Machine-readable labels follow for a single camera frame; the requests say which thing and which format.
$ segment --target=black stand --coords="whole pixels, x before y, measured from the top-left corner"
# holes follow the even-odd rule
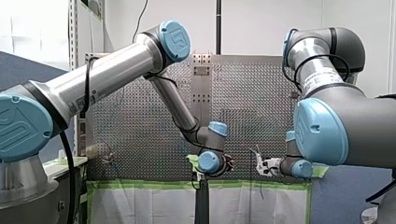
[[[194,224],[209,224],[209,185],[206,178],[199,181],[199,189],[195,191]]]

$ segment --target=white wall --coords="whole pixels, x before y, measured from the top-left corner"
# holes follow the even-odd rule
[[[144,3],[145,0],[105,1],[106,51],[120,49],[132,42]],[[149,0],[139,31],[145,31],[165,20],[176,20],[188,29],[192,49],[200,52],[214,50],[215,8],[216,1],[213,0]]]
[[[366,65],[357,85],[368,97],[392,91],[389,59],[393,0],[325,0],[323,27],[343,26],[354,31],[366,49]]]
[[[0,50],[69,69],[68,0],[0,0]]]
[[[226,0],[222,5],[222,54],[279,56],[290,28],[321,27],[318,0]]]
[[[131,43],[144,3],[105,2],[106,51]],[[291,27],[315,29],[321,25],[322,2],[318,0],[227,0],[222,4],[223,54],[281,55]],[[216,51],[216,0],[149,0],[140,31],[165,20],[177,20],[187,28],[192,50]]]

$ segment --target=vertical pole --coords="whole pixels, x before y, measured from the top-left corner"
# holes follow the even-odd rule
[[[216,6],[216,54],[221,54],[221,0]]]
[[[209,185],[206,178],[199,181],[199,189],[195,192],[194,224],[209,224]]]

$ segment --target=robotic arm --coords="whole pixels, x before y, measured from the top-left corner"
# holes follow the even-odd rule
[[[139,34],[131,46],[94,63],[88,78],[89,103],[93,105],[144,76],[161,96],[185,138],[204,149],[199,169],[206,174],[222,174],[228,169],[223,156],[227,126],[211,122],[209,127],[201,127],[172,82],[159,78],[166,77],[164,70],[168,65],[189,56],[190,46],[186,30],[176,21],[165,21]],[[7,217],[1,211],[9,208],[10,203],[21,205],[20,200],[35,195],[41,197],[40,194],[57,189],[57,183],[47,180],[37,154],[83,110],[86,71],[87,67],[82,66],[46,83],[29,81],[0,93],[0,214],[3,220]]]
[[[294,111],[294,131],[287,134],[287,157],[270,159],[281,161],[275,169],[308,178],[311,162],[395,167],[396,102],[368,99],[351,84],[365,63],[363,44],[353,32],[290,33],[284,60],[295,72],[293,81],[300,81],[304,99]]]

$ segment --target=pegboard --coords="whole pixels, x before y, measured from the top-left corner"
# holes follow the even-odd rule
[[[197,109],[206,111],[207,118],[229,126],[225,150],[234,157],[236,167],[222,178],[260,178],[251,170],[255,159],[248,149],[258,145],[265,156],[284,155],[286,131],[292,128],[296,103],[290,93],[295,89],[283,78],[281,57],[208,56],[210,61],[205,64],[192,56],[173,64],[168,75],[177,81],[180,95],[193,114]],[[198,65],[209,66],[209,88],[194,74]],[[210,99],[207,110],[197,108],[194,101],[197,86],[202,86],[206,103]],[[142,77],[92,106],[87,144],[95,146],[98,153],[89,163],[89,179],[191,179],[191,165],[186,159],[191,146],[181,137],[150,82]]]

